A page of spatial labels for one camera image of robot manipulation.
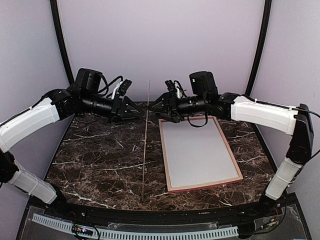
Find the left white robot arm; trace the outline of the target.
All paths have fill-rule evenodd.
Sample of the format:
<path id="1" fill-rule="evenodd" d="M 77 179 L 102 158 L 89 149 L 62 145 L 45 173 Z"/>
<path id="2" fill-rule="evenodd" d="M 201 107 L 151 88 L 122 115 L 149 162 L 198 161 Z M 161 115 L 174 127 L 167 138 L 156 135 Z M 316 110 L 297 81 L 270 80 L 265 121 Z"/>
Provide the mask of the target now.
<path id="1" fill-rule="evenodd" d="M 124 93 L 113 99 L 87 91 L 54 89 L 33 106 L 0 124 L 0 182 L 9 183 L 49 205 L 60 218 L 67 218 L 70 206 L 61 191 L 25 169 L 11 148 L 36 131 L 69 116 L 90 113 L 114 123 L 126 123 L 143 116 L 142 110 Z"/>

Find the brown cardboard backing board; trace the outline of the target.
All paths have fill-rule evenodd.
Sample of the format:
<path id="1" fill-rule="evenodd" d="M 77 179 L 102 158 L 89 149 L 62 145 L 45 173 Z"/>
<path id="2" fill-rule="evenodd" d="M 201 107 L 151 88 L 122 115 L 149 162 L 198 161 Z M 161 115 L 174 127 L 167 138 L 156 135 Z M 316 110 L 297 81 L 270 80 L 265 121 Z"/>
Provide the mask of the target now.
<path id="1" fill-rule="evenodd" d="M 143 164 L 142 164 L 142 192 L 141 201 L 144 202 L 144 192 L 145 192 L 145 167 L 146 167 L 146 157 L 147 157 L 147 135 L 148 135 L 148 119 L 149 119 L 149 104 L 150 104 L 150 94 L 151 94 L 151 80 L 148 83 L 148 95 L 147 95 L 147 105 L 146 105 L 146 116 L 145 116 L 145 131 L 144 131 L 144 145 L 143 145 Z"/>

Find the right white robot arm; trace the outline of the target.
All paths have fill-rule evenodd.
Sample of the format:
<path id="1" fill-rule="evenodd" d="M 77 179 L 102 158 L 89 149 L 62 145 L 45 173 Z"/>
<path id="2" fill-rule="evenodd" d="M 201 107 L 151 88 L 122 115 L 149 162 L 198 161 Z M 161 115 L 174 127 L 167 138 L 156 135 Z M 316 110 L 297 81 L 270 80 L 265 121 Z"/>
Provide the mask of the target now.
<path id="1" fill-rule="evenodd" d="M 266 217 L 274 210 L 276 201 L 314 157 L 312 112 L 305 104 L 285 106 L 230 92 L 206 91 L 202 95 L 184 98 L 178 98 L 174 92 L 165 92 L 149 105 L 148 110 L 155 112 L 159 119 L 173 123 L 204 114 L 261 125 L 290 135 L 292 138 L 285 158 L 255 205 L 255 213 L 260 217 Z"/>

